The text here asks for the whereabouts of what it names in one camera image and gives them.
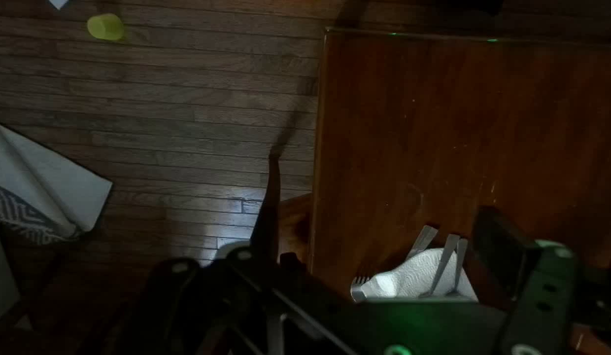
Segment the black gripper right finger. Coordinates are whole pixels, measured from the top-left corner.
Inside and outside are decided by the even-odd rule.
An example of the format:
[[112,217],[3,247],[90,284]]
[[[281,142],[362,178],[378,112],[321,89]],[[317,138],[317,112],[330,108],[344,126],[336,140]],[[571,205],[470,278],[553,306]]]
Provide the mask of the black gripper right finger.
[[537,245],[496,207],[480,207],[472,225],[480,264],[510,300],[498,327],[500,355],[565,355],[577,260],[563,245]]

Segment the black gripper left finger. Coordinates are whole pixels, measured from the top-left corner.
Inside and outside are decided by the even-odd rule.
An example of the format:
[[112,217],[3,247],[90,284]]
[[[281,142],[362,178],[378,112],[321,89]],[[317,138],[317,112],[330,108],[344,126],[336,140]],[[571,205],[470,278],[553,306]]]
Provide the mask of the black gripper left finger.
[[114,343],[114,355],[254,355],[244,333],[250,284],[234,258],[159,262]]

